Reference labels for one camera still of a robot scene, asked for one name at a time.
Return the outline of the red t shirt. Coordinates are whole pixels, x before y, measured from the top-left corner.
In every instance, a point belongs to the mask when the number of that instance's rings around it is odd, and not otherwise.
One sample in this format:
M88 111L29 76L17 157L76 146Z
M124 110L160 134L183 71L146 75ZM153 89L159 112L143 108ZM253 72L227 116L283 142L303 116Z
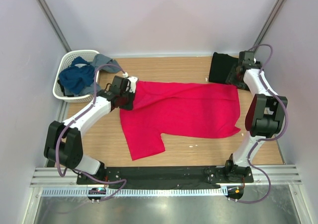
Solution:
M239 94L232 85L139 81L120 122L131 159L165 151L161 135L221 139L240 131Z

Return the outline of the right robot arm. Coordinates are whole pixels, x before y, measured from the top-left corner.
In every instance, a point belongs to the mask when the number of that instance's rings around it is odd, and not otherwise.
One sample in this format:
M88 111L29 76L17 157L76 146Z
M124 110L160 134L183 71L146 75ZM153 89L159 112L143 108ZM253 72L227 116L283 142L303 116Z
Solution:
M239 53L238 63L231 68L226 82L249 90L253 95L245 117L247 134L226 161L224 169L225 178L236 182L251 175L251 162L264 142L281 133L288 100L272 89L253 51Z

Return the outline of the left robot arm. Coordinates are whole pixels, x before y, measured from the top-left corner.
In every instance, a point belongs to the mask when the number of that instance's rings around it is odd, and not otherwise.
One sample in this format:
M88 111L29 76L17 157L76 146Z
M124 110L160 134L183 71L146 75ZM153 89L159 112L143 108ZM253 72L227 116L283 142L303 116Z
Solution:
M138 78L115 76L106 89L97 92L96 97L74 116L49 125L44 157L68 169L87 173L94 184L105 179L104 163L83 152L82 138L102 117L115 108L133 109Z

